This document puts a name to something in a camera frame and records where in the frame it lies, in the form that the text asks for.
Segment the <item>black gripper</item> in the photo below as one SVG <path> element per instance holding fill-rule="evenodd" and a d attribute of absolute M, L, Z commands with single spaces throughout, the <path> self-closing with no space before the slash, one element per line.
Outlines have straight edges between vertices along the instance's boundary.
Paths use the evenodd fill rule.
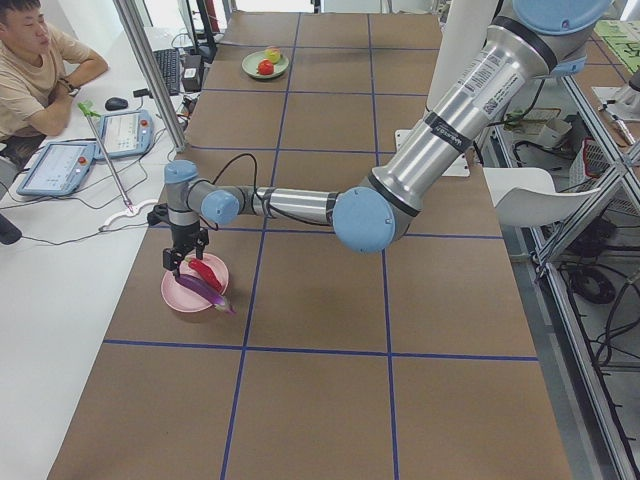
<path fill-rule="evenodd" d="M 195 249 L 196 258 L 202 260 L 209 244 L 209 234 L 206 228 L 200 228 L 199 223 L 189 225 L 170 225 L 173 241 L 172 248 L 165 248 L 162 252 L 162 265 L 175 278 L 180 276 L 181 257 Z"/>

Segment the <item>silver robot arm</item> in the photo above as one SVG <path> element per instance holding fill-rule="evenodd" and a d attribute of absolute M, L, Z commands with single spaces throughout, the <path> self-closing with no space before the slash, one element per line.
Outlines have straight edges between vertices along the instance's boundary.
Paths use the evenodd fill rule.
<path fill-rule="evenodd" d="M 250 214 L 329 226 L 355 252 L 386 249 L 419 215 L 426 191 L 527 81 L 582 63 L 608 7 L 606 1 L 504 2 L 485 44 L 392 159 L 344 192 L 218 186 L 200 177 L 193 162 L 172 161 L 164 171 L 167 201 L 158 207 L 173 241 L 163 252 L 164 268 L 177 275 L 189 253 L 202 254 L 208 243 L 202 219 L 227 225 Z"/>

